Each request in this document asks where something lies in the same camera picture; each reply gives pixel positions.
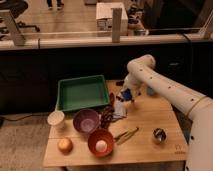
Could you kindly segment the white fabric-covered robot arm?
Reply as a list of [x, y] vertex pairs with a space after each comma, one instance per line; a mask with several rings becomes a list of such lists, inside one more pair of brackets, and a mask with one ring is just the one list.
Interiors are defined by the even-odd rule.
[[213, 171], [213, 99], [154, 71], [152, 55], [128, 62], [124, 86], [135, 94], [145, 83], [192, 120], [185, 171]]

